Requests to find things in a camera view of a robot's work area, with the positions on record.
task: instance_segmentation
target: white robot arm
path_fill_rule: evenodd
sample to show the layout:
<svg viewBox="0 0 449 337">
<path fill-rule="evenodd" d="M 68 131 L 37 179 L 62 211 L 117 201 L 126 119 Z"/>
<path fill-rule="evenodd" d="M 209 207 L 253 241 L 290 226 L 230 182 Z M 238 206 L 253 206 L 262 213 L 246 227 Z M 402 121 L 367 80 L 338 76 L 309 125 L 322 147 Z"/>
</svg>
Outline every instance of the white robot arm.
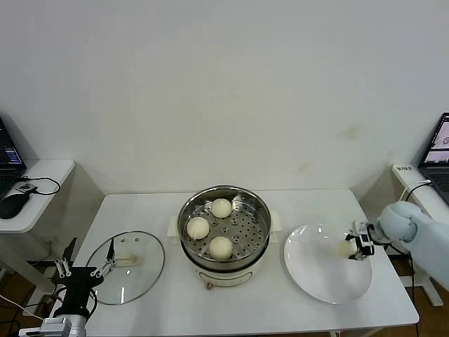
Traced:
<svg viewBox="0 0 449 337">
<path fill-rule="evenodd" d="M 376 244 L 400 241 L 413 260 L 449 290 L 449 224 L 436 223 L 418 206 L 399 201 L 388 205 L 366 229 Z"/>
</svg>

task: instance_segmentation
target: laptop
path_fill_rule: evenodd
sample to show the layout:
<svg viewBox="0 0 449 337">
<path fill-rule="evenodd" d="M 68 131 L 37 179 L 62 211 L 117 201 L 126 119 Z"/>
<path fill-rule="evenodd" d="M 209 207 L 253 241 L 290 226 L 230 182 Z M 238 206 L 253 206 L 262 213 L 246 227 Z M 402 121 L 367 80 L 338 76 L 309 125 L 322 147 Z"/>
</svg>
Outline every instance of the laptop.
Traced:
<svg viewBox="0 0 449 337">
<path fill-rule="evenodd" d="M 418 169 L 449 204 L 449 112 L 441 117 Z"/>
<path fill-rule="evenodd" d="M 0 199 L 8 193 L 14 185 L 15 179 L 20 177 L 26 169 L 27 167 L 0 119 Z"/>
</svg>

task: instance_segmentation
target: laptop screen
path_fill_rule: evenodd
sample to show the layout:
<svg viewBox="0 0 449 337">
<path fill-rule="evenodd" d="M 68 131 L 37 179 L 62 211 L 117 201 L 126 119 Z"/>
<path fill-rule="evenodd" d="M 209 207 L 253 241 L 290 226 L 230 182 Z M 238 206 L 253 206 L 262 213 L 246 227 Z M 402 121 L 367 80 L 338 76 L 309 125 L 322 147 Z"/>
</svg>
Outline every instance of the laptop screen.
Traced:
<svg viewBox="0 0 449 337">
<path fill-rule="evenodd" d="M 422 164 L 449 164 L 449 114 L 441 117 Z"/>
<path fill-rule="evenodd" d="M 19 166 L 25 167 L 3 122 L 0 120 L 0 167 L 19 168 Z"/>
</svg>

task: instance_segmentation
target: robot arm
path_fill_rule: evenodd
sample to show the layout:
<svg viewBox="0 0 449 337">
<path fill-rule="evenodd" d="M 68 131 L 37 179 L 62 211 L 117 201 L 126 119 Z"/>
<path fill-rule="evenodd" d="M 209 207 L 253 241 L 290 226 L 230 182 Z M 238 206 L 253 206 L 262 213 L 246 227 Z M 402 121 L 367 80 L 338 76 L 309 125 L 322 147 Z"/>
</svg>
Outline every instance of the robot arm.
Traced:
<svg viewBox="0 0 449 337">
<path fill-rule="evenodd" d="M 413 260 L 439 284 L 449 290 L 449 224 L 436 223 L 409 202 L 388 205 L 374 224 L 366 224 L 370 239 L 376 244 L 400 241 Z M 352 230 L 353 237 L 358 232 Z M 357 242 L 362 259 L 361 246 Z"/>
<path fill-rule="evenodd" d="M 19 337 L 86 337 L 85 325 L 93 314 L 93 310 L 89 312 L 87 309 L 89 294 L 96 299 L 93 288 L 103 283 L 116 265 L 114 240 L 111 240 L 106 261 L 101 267 L 70 267 L 68 261 L 75 240 L 64 250 L 62 259 L 55 261 L 61 283 L 66 288 L 61 307 L 55 311 L 53 318 L 45 318 L 40 327 L 21 329 Z"/>
</svg>

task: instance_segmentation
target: white table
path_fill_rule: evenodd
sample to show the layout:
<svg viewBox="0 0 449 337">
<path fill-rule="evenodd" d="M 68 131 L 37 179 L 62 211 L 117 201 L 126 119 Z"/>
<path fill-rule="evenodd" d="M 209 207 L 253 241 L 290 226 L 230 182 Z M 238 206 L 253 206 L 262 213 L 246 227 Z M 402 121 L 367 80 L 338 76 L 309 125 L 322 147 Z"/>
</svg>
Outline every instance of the white table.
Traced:
<svg viewBox="0 0 449 337">
<path fill-rule="evenodd" d="M 277 211 L 282 240 L 270 244 L 253 279 L 232 288 L 207 291 L 179 244 L 168 238 L 170 216 L 191 193 L 108 195 L 75 260 L 85 265 L 92 252 L 120 232 L 142 230 L 157 236 L 166 264 L 152 289 L 124 305 L 99 304 L 87 324 L 89 336 L 213 336 L 360 329 L 369 336 L 384 326 L 414 324 L 419 316 L 383 249 L 371 258 L 374 280 L 355 303 L 331 305 L 305 293 L 289 276 L 283 244 L 297 227 L 328 223 L 345 232 L 365 220 L 349 190 L 258 192 Z"/>
<path fill-rule="evenodd" d="M 71 159 L 33 160 L 25 163 L 27 171 L 24 176 L 50 177 L 58 181 L 60 185 L 74 168 L 74 162 Z M 52 192 L 56 189 L 55 184 L 48 180 L 33 180 L 30 183 L 37 186 L 40 192 Z M 15 193 L 20 192 L 13 188 L 8 195 Z M 54 196 L 33 194 L 17 216 L 11 219 L 0 219 L 0 234 L 18 234 L 31 230 Z M 53 290 L 51 282 L 27 263 L 15 245 L 11 243 L 8 235 L 0 235 L 0 260 L 42 291 L 51 293 Z"/>
<path fill-rule="evenodd" d="M 417 181 L 425 180 L 425 177 L 418 171 L 415 164 L 394 164 L 391 167 L 394 175 L 398 178 L 402 186 L 410 186 L 403 198 L 405 200 L 408 193 L 419 184 Z M 413 191 L 410 202 L 416 202 L 421 209 L 429 214 L 435 221 L 440 223 L 449 223 L 449 206 L 440 197 L 432 186 L 422 186 Z M 401 281 L 404 286 L 412 286 L 412 280 L 409 276 L 402 276 Z M 421 286 L 434 307 L 441 307 L 443 300 L 432 284 L 429 275 L 419 266 L 415 268 L 415 286 Z"/>
</svg>

